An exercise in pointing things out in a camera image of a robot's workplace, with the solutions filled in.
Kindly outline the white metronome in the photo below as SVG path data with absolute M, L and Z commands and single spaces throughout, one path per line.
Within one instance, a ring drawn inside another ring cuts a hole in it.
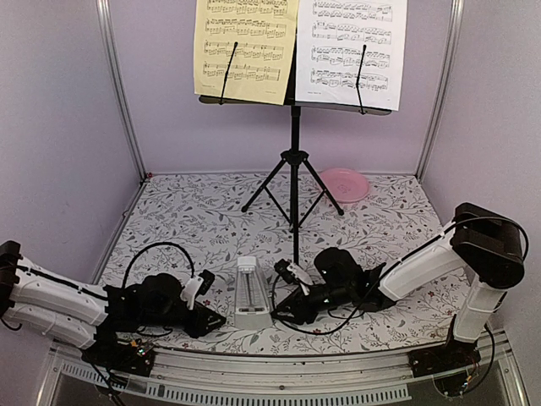
M 234 326 L 247 331 L 270 328 L 270 288 L 255 256 L 238 257 L 235 283 Z

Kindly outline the white sheet music page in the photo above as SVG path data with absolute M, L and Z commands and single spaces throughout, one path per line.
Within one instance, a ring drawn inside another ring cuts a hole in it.
M 298 102 L 400 106 L 406 1 L 310 0 L 298 10 Z

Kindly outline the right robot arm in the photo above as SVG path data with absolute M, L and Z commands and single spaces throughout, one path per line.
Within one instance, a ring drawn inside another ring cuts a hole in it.
M 386 310 L 411 292 L 444 275 L 470 269 L 474 274 L 467 298 L 454 315 L 437 361 L 456 368 L 474 348 L 490 316 L 509 289 L 525 276 L 530 249 L 526 230 L 517 222 L 483 207 L 462 203 L 444 229 L 388 265 L 364 270 L 349 251 L 330 247 L 314 258 L 322 283 L 314 283 L 300 266 L 285 260 L 274 265 L 276 276 L 295 289 L 271 303 L 271 316 L 298 331 L 324 310 L 353 305 L 363 313 Z

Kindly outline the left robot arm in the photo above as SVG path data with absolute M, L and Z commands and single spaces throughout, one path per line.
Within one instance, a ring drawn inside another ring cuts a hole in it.
M 1 245 L 1 319 L 11 327 L 28 323 L 80 349 L 91 347 L 106 366 L 117 367 L 126 358 L 116 341 L 120 332 L 171 327 L 199 338 L 223 326 L 225 317 L 197 300 L 214 279 L 202 271 L 187 283 L 168 273 L 130 286 L 80 283 L 38 266 L 8 240 Z

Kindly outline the black perforated music stand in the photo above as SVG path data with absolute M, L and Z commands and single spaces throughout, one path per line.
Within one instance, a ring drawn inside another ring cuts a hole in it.
M 214 97 L 214 96 L 200 96 L 199 101 L 206 104 L 217 104 L 217 105 L 223 105 L 224 102 L 229 104 L 249 104 L 249 101 L 240 101 L 237 99 L 225 99 L 225 90 L 227 86 L 227 81 L 229 79 L 229 72 L 232 68 L 232 61 L 234 56 L 236 55 L 236 51 L 239 48 L 239 42 L 235 41 L 232 45 L 232 51 L 231 56 L 229 57 L 229 61 L 227 63 L 227 67 L 225 68 L 224 73 L 224 79 L 221 89 L 221 95 L 220 97 Z M 309 154 L 306 151 L 300 150 L 300 118 L 301 118 L 301 105 L 300 102 L 295 101 L 294 91 L 295 91 L 295 85 L 296 85 L 296 74 L 294 72 L 296 68 L 296 45 L 293 48 L 293 59 L 292 59 L 292 71 L 290 72 L 290 76 L 287 83 L 287 90 L 285 95 L 285 105 L 289 106 L 291 108 L 291 146 L 288 150 L 285 150 L 281 153 L 280 157 L 281 160 L 276 164 L 274 169 L 270 172 L 270 174 L 265 178 L 263 183 L 258 187 L 258 189 L 252 194 L 252 196 L 249 198 L 248 202 L 245 203 L 241 207 L 241 212 L 245 213 L 248 211 L 250 206 L 255 202 L 255 200 L 260 196 L 261 192 L 264 190 L 268 196 L 271 198 L 275 206 L 279 209 L 280 213 L 284 216 L 284 218 L 287 220 L 287 223 L 289 225 L 289 230 L 292 233 L 292 241 L 293 241 L 293 250 L 292 250 L 292 258 L 293 263 L 296 265 L 299 265 L 299 229 L 301 225 L 303 225 L 304 221 L 307 219 L 309 214 L 312 212 L 312 210 L 315 208 L 315 206 L 320 202 L 320 200 L 326 196 L 331 201 L 331 204 L 335 207 L 337 214 L 339 216 L 344 215 L 344 210 L 339 206 L 336 199 L 333 197 L 329 189 L 325 186 L 323 180 L 319 176 L 319 174 L 315 171 L 314 167 L 309 162 Z M 356 73 L 355 77 L 355 85 L 354 89 L 357 92 L 358 95 L 358 106 L 354 106 L 356 109 L 359 110 L 359 112 L 362 115 L 368 114 L 368 107 L 365 107 L 363 105 L 362 97 L 361 97 L 361 91 L 360 91 L 360 75 L 362 72 L 362 67 L 365 59 L 365 54 L 367 52 L 367 45 L 364 44 L 361 51 L 361 56 L 358 64 L 358 71 Z M 285 212 L 285 210 L 282 208 L 282 206 L 277 202 L 275 196 L 270 192 L 268 188 L 268 184 L 271 180 L 274 179 L 274 177 L 281 171 L 281 169 L 288 165 L 290 167 L 290 197 L 289 197 L 289 215 Z M 312 203 L 312 206 L 305 212 L 302 218 L 299 219 L 299 191 L 298 191 L 298 175 L 299 175 L 299 168 L 304 165 L 308 170 L 313 179 L 316 181 L 316 183 L 321 187 L 321 192 Z

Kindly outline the yellow sheet music page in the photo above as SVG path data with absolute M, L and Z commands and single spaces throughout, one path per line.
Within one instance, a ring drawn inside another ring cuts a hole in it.
M 296 41 L 298 1 L 196 3 L 194 93 L 282 105 Z

